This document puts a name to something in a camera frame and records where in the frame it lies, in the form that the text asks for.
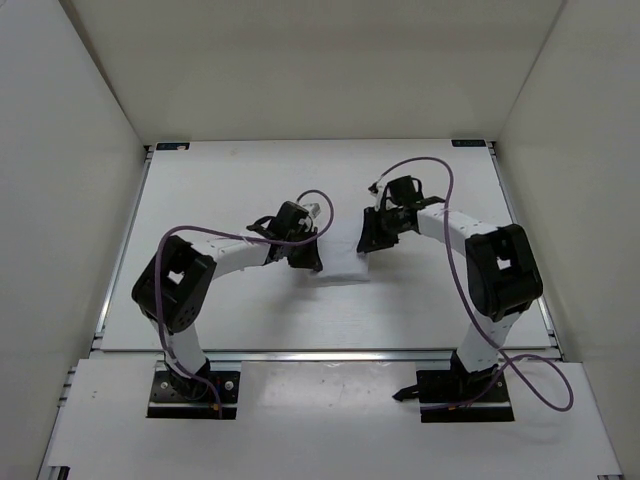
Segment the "white skirt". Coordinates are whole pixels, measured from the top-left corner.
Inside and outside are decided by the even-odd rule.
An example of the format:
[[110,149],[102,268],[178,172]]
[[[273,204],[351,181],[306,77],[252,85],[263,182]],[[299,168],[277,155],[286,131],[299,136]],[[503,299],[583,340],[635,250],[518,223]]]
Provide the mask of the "white skirt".
[[319,239],[318,253],[322,269],[313,278],[322,283],[368,282],[369,265],[366,256],[356,252],[349,240]]

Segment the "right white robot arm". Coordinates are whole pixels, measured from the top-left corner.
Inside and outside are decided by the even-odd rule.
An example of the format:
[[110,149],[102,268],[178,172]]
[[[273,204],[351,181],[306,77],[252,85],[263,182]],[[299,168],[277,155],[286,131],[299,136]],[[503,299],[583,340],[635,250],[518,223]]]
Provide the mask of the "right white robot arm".
[[471,400],[497,369],[499,350],[512,326],[543,293],[543,283],[525,230],[518,224],[495,226],[448,207],[448,199],[426,197],[422,182],[406,175],[369,187],[375,204],[364,209],[357,252],[389,249],[405,232],[445,245],[449,262],[465,261],[467,286],[456,280],[463,305],[472,314],[461,345],[454,351],[449,391]]

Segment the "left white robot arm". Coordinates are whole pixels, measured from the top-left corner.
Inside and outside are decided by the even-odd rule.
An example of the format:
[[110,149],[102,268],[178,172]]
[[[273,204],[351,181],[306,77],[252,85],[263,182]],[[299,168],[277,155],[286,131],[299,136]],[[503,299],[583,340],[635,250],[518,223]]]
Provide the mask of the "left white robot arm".
[[292,268],[322,270],[317,248],[317,203],[284,202],[233,238],[216,239],[205,252],[178,235],[169,236],[131,291],[158,332],[172,387],[188,398],[209,390],[210,364],[194,326],[213,280],[285,259]]

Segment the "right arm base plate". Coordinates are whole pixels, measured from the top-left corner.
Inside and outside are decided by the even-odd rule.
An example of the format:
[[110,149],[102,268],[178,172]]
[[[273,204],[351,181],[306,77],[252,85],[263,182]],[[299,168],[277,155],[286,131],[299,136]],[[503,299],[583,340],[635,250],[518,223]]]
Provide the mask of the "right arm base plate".
[[398,402],[417,400],[422,423],[513,422],[509,391],[503,374],[468,382],[452,369],[416,371],[416,383],[398,390]]

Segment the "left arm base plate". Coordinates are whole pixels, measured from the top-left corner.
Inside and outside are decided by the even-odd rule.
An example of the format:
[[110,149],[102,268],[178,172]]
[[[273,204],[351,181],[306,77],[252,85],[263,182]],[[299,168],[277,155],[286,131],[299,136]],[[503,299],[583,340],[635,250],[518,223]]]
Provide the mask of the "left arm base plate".
[[147,414],[150,419],[235,420],[241,370],[239,363],[212,363],[209,382],[220,398],[202,382],[179,379],[158,362],[150,388]]

